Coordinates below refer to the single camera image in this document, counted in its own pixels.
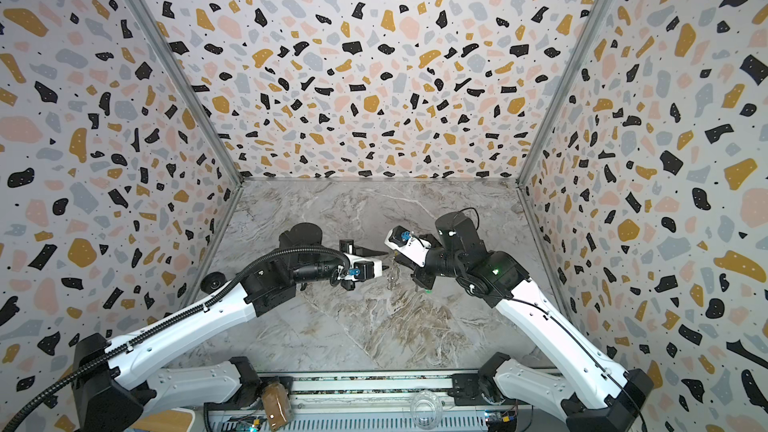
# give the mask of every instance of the terrazzo wallpaper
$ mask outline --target terrazzo wallpaper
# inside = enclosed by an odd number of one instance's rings
[[[146,0],[245,176],[516,177],[594,0]]]
[[[649,430],[763,432],[768,0],[615,0],[523,184]]]
[[[235,187],[121,0],[0,0],[0,425],[174,312]],[[77,428],[63,389],[20,430]]]

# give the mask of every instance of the metal frame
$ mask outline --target metal frame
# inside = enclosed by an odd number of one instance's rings
[[[534,160],[534,158],[538,158],[542,153],[544,143],[549,137],[548,131],[557,120],[558,111],[565,103],[576,75],[579,73],[581,64],[586,60],[589,51],[591,50],[592,43],[598,37],[600,27],[603,25],[605,17],[609,12],[610,5],[613,2],[614,0],[594,1],[594,6],[589,14],[587,23],[584,26],[584,31],[581,33],[581,36],[576,43],[574,52],[571,54],[571,59],[565,65],[562,79],[552,95],[552,101],[550,101],[549,107],[547,107],[547,111],[544,113],[542,123],[538,126],[538,133],[536,134],[536,137],[531,140],[528,157],[526,157],[520,175],[518,175],[518,184],[525,184],[535,170],[537,161]]]
[[[173,52],[170,50],[170,46],[163,38],[158,23],[152,17],[152,13],[144,0],[123,0],[125,6],[132,13],[136,19],[137,24],[147,38],[149,46],[158,56],[160,64],[168,73],[168,77],[176,86],[181,98],[187,104],[187,108],[192,113],[197,125],[200,126],[203,135],[207,139],[211,148],[213,148],[216,158],[219,160],[219,164],[225,170],[225,173],[232,179],[232,181],[239,188],[243,182],[240,177],[240,173],[235,168],[235,162],[232,160],[230,154],[226,151],[224,143],[219,139],[219,134],[214,128],[214,124],[208,119],[208,115],[203,109],[203,104],[197,99],[195,92],[192,91],[192,85],[187,79],[187,75],[181,69],[181,65],[176,61],[173,56]]]

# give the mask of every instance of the wire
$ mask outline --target wire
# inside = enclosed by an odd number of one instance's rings
[[[529,427],[531,427],[531,424],[533,423],[533,408],[534,407],[531,406],[531,419],[528,421],[528,425],[526,425],[523,430],[520,430],[520,432],[525,432],[526,430],[528,430]]]
[[[27,404],[21,408],[20,411],[17,412],[16,415],[8,421],[8,423],[3,428],[3,432],[14,432],[22,424],[24,419],[26,419],[27,416],[29,416],[34,411],[34,409],[40,407],[40,405],[43,404],[48,398],[74,382],[75,379],[78,379],[86,374],[90,374],[101,365],[108,364],[112,358],[117,357],[123,352],[128,351],[133,346],[146,341],[153,335],[156,335],[157,333],[167,329],[171,325],[181,322],[198,312],[202,312],[210,308],[212,305],[216,304],[218,301],[224,298],[225,295],[230,293],[232,289],[234,289],[245,279],[245,277],[255,273],[261,264],[264,264],[265,262],[272,262],[274,259],[282,257],[283,255],[307,253],[328,254],[334,257],[338,257],[342,260],[342,266],[346,270],[350,269],[350,258],[348,258],[343,252],[334,250],[332,248],[323,247],[321,245],[297,245],[295,247],[280,248],[264,254],[258,259],[254,260],[251,264],[245,266],[245,268],[238,272],[231,281],[229,281],[224,287],[222,287],[221,290],[216,293],[216,295],[206,300],[204,303],[195,305],[186,310],[177,312],[175,315],[169,316],[168,320],[158,322],[157,325],[150,328],[149,330],[142,332],[128,342],[110,350],[109,352],[105,352],[104,355],[101,355],[99,358],[91,360],[86,364],[81,364],[78,369],[72,372],[70,375],[62,377],[61,379],[53,382],[53,384],[49,385],[45,390],[43,390],[43,392],[37,394],[32,400],[27,402]]]
[[[464,212],[465,210],[474,210],[474,211],[475,211],[475,215],[478,217],[478,224],[475,226],[475,230],[478,230],[478,229],[480,229],[480,214],[478,213],[478,210],[477,210],[476,208],[474,208],[474,207],[465,207],[465,208],[463,208],[462,210],[460,210],[460,211],[456,212],[456,214],[454,214],[454,215],[453,215],[453,217],[451,217],[451,225],[450,225],[450,228],[453,228],[453,221],[455,221],[455,220],[456,220],[456,216],[458,216],[458,214],[461,214],[461,213],[462,213],[462,212]]]
[[[210,402],[203,403],[203,427],[205,427],[205,432],[214,432],[214,430],[210,426],[210,418],[208,418],[209,404]]]

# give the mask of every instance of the pink blob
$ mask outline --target pink blob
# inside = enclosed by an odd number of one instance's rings
[[[50,277],[44,278],[38,290],[34,293],[34,306],[48,315],[58,312],[58,300],[56,299],[56,283]]]
[[[45,207],[45,202],[34,198],[29,201],[26,211],[27,220],[33,224],[37,224],[41,227],[48,226],[48,210]]]
[[[0,136],[10,142],[27,144],[34,144],[43,138],[34,122],[22,116],[0,118]]]
[[[233,39],[239,40],[243,37],[240,33],[240,24],[231,17],[222,15],[216,21],[216,24],[220,29],[224,31],[225,34],[232,37]]]
[[[418,22],[413,17],[406,17],[400,21],[400,30],[410,40],[418,39]]]
[[[741,220],[751,227],[768,222],[768,188],[751,188],[741,197]]]

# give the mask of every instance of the marble floor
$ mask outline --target marble floor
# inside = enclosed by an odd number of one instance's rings
[[[321,226],[329,247],[353,238],[384,250],[390,228],[434,234],[438,216],[468,206],[479,211],[486,247],[514,256],[552,296],[512,182],[247,182],[210,270],[231,278],[299,222]],[[391,255],[385,264],[392,264]],[[532,367],[552,366],[526,335],[456,281],[438,278],[427,293],[409,275],[401,266],[392,290],[386,277],[353,292],[312,283],[172,365],[197,367],[244,355],[261,371],[478,368],[502,351]]]

